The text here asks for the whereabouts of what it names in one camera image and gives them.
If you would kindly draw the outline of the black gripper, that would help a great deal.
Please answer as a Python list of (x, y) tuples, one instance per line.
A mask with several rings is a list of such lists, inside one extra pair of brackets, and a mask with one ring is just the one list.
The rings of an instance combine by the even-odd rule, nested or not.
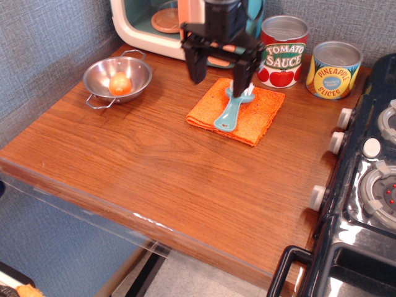
[(205, 79), (208, 61), (215, 58), (234, 67), (233, 97), (242, 95), (264, 49), (257, 29), (264, 7), (264, 2), (205, 2), (203, 23), (181, 24), (181, 47), (195, 84)]

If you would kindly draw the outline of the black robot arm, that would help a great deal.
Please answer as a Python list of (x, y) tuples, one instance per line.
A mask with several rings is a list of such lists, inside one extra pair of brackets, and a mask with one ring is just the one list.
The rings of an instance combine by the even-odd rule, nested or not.
[(249, 87), (259, 67), (264, 44), (246, 32), (247, 1), (206, 1), (205, 22), (182, 23), (184, 50), (189, 76), (195, 84), (207, 75), (209, 57), (228, 61), (233, 68), (233, 96)]

